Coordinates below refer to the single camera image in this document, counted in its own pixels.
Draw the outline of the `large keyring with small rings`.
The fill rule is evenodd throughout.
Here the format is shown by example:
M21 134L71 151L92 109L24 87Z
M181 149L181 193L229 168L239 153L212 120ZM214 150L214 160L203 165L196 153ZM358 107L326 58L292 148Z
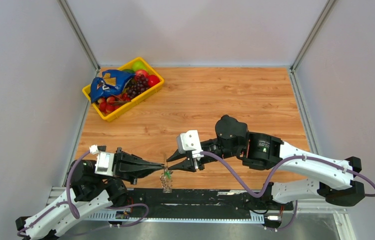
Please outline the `large keyring with small rings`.
M160 181L162 185L162 192L165 194L170 194L173 192L173 185L172 182L173 180L167 180L164 176L164 169L168 169L168 163L166 162L167 160L167 155L164 153L163 154L163 162L164 162L164 168L163 168L163 173L160 176Z

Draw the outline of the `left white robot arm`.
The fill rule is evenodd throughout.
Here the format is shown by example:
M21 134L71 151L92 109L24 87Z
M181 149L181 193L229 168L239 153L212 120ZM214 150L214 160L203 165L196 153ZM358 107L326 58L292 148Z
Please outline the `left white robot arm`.
M163 163L150 162L118 148L107 152L104 145L92 145L68 171L65 190L52 203L32 216L16 221L17 236L24 240L57 240L82 220L101 210L117 212L108 227L123 227L122 220L132 220L135 207L144 208L139 224L149 214L149 207L136 203L124 182L137 184L156 171L164 170Z

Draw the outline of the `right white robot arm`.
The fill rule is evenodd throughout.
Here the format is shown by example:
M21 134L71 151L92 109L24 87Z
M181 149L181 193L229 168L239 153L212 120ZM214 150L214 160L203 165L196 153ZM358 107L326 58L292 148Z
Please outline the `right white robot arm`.
M215 124L216 138L201 141L197 130L177 137L177 150L168 158L172 171L197 172L212 162L223 164L244 190L261 199L264 207L297 200L323 199L327 203L353 207L366 197L365 186L356 181L362 169L357 157L332 159L297 148L278 137L252 132L248 125L229 115ZM228 164L236 158L252 170L268 170L261 190L247 186Z

